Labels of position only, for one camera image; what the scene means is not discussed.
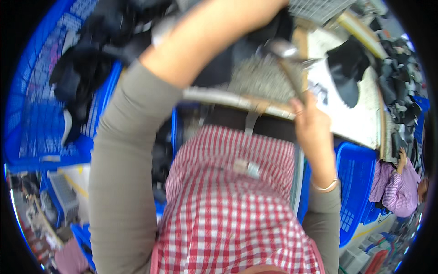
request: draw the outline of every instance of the silver bracelet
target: silver bracelet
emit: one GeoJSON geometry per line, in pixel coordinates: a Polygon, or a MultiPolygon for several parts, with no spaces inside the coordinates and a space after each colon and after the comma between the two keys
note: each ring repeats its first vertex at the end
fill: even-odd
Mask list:
{"type": "Polygon", "coordinates": [[[319,186],[315,186],[315,184],[313,183],[313,181],[312,180],[310,180],[310,183],[312,184],[312,186],[315,188],[315,189],[317,189],[317,190],[327,190],[327,189],[330,189],[330,188],[332,188],[335,184],[336,184],[336,182],[339,180],[339,178],[334,178],[333,179],[333,182],[328,186],[328,187],[326,187],[325,189],[322,189],[322,188],[320,188],[319,186]]]}

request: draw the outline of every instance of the person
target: person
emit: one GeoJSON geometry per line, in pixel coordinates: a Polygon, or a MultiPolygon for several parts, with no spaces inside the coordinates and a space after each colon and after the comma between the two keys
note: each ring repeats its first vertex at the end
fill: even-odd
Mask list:
{"type": "Polygon", "coordinates": [[[205,125],[179,150],[157,227],[151,186],[155,133],[202,68],[287,0],[206,0],[135,61],[114,92],[92,154],[93,261],[107,273],[337,273],[340,192],[330,119],[291,100],[312,166],[302,226],[289,205],[291,142],[205,125]]]}
{"type": "Polygon", "coordinates": [[[376,162],[368,200],[377,203],[377,208],[386,207],[398,217],[408,217],[418,203],[426,201],[429,179],[420,179],[403,147],[400,147],[399,156],[396,169],[391,163],[376,162]]]}

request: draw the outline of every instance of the gray crate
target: gray crate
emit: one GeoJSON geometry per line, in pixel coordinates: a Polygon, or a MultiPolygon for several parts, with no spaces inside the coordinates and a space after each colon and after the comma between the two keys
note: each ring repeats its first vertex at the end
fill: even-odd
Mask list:
{"type": "Polygon", "coordinates": [[[64,211],[64,225],[69,225],[79,212],[79,200],[76,198],[76,193],[68,184],[64,174],[48,172],[47,177],[64,211]]]}
{"type": "Polygon", "coordinates": [[[324,24],[337,13],[357,0],[290,0],[289,12],[293,16],[324,24]]]}

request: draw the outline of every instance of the checkered fabric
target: checkered fabric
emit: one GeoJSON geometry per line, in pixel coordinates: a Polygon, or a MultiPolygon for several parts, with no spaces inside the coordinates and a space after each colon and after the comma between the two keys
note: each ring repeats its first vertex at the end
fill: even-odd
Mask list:
{"type": "Polygon", "coordinates": [[[289,206],[293,155],[290,142],[201,128],[170,170],[155,272],[222,274],[275,265],[320,273],[314,242],[289,206]]]}

